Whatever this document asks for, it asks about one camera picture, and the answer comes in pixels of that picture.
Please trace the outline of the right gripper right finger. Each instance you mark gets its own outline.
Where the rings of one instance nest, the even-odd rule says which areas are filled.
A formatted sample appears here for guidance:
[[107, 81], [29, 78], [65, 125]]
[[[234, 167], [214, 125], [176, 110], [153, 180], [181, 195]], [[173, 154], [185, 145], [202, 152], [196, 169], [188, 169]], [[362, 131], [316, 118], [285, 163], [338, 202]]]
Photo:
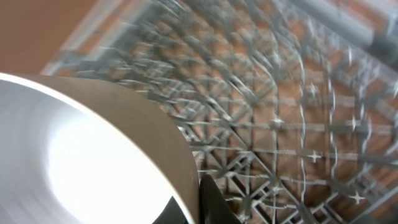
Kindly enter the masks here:
[[241, 224], [211, 175], [205, 174], [201, 177], [199, 196], [202, 224]]

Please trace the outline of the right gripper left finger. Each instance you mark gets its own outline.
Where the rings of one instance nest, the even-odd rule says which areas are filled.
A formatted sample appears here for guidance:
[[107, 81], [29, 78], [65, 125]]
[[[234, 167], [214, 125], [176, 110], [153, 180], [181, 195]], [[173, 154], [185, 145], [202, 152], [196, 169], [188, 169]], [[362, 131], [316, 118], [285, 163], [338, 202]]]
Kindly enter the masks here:
[[162, 213], [152, 224], [188, 224], [188, 222], [178, 203], [171, 197]]

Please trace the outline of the grey bowl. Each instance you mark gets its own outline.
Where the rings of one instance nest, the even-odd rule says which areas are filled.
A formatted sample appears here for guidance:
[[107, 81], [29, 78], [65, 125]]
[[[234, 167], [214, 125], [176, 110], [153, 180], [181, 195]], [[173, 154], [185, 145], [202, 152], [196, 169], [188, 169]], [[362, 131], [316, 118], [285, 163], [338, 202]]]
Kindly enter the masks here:
[[95, 79], [1, 74], [2, 223], [200, 221], [198, 174], [153, 102]]

